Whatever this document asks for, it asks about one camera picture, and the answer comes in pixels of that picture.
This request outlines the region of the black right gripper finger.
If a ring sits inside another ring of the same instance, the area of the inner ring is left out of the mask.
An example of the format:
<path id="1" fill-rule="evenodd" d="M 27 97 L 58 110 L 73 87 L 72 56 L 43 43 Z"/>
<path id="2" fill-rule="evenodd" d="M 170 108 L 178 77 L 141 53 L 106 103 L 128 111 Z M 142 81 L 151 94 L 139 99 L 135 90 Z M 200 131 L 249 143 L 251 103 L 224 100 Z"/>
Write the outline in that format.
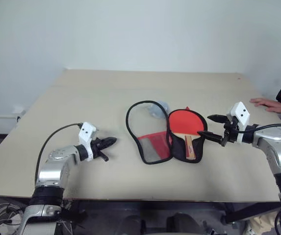
<path id="1" fill-rule="evenodd" d="M 228 117 L 225 115 L 209 115 L 207 118 L 217 123 L 226 123 L 228 121 Z"/>
<path id="2" fill-rule="evenodd" d="M 198 134 L 206 140 L 216 142 L 221 146 L 225 146 L 225 139 L 220 135 L 214 134 L 209 131 L 198 131 Z"/>

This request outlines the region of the person's bare hand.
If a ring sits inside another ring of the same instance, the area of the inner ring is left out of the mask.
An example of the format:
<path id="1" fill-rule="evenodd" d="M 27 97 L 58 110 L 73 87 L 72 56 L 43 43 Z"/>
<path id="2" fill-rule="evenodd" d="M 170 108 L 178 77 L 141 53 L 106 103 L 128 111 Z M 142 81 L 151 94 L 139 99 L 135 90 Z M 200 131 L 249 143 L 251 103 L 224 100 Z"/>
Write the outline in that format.
<path id="1" fill-rule="evenodd" d="M 250 102 L 257 106 L 265 106 L 266 111 L 281 114 L 281 103 L 265 98 L 252 98 Z"/>

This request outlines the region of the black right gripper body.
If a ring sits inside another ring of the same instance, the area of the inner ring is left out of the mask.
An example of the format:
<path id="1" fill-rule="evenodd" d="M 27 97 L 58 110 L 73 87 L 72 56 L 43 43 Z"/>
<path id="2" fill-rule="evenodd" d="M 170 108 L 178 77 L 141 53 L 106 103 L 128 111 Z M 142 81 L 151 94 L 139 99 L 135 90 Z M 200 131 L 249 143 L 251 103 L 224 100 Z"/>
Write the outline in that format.
<path id="1" fill-rule="evenodd" d="M 221 146 L 226 146 L 227 142 L 234 143 L 237 141 L 239 130 L 238 127 L 238 119 L 236 117 L 233 117 L 232 120 L 229 120 L 227 117 L 225 118 L 224 122 L 224 136 L 221 139 Z"/>

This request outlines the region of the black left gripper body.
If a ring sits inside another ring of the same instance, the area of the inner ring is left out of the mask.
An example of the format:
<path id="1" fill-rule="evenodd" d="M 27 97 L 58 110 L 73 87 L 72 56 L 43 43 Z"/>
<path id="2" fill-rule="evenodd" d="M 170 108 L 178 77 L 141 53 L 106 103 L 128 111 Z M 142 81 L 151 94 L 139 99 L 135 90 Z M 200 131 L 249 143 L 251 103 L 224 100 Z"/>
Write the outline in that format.
<path id="1" fill-rule="evenodd" d="M 100 140 L 99 138 L 96 138 L 95 140 L 92 140 L 90 143 L 92 152 L 93 152 L 93 159 L 96 159 L 99 157 L 99 151 L 102 151 L 100 149 Z"/>

